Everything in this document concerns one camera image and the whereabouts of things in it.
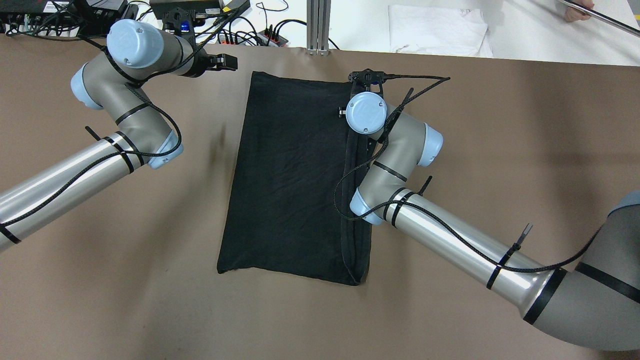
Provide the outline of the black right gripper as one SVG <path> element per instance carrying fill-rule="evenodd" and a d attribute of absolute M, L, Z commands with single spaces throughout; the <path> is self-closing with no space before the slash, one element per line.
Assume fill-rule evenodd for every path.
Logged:
<path fill-rule="evenodd" d="M 338 118 L 344 119 L 346 117 L 345 107 L 338 108 Z M 378 146 L 378 142 L 366 135 L 358 135 L 358 158 L 371 158 Z"/>

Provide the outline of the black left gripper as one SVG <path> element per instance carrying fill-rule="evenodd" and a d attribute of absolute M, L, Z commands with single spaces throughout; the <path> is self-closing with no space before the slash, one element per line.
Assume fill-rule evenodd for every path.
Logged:
<path fill-rule="evenodd" d="M 237 71 L 238 58 L 229 54 L 215 54 L 212 56 L 204 50 L 199 50 L 194 58 L 189 70 L 185 72 L 185 77 L 197 78 L 206 71 Z"/>

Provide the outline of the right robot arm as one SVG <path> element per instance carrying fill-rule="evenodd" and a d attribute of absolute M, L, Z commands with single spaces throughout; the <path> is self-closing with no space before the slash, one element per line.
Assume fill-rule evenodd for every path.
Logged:
<path fill-rule="evenodd" d="M 407 187 L 413 170 L 441 151 L 440 132 L 369 91 L 352 96 L 342 116 L 350 129 L 382 145 L 350 201 L 357 219 L 397 228 L 550 337 L 601 351 L 639 349 L 638 191 L 624 196 L 567 260 L 574 269 L 539 264 L 521 253 L 529 227 L 507 244 Z"/>

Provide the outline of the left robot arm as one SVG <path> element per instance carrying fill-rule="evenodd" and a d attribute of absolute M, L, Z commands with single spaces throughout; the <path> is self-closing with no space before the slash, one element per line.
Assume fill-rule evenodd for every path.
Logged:
<path fill-rule="evenodd" d="M 191 36 L 133 19 L 115 22 L 105 49 L 83 64 L 70 87 L 86 107 L 106 111 L 118 129 L 107 136 L 91 132 L 90 146 L 1 194 L 1 250 L 140 167 L 158 169 L 182 155 L 178 125 L 142 91 L 149 79 L 237 69 L 236 57 L 208 54 Z"/>

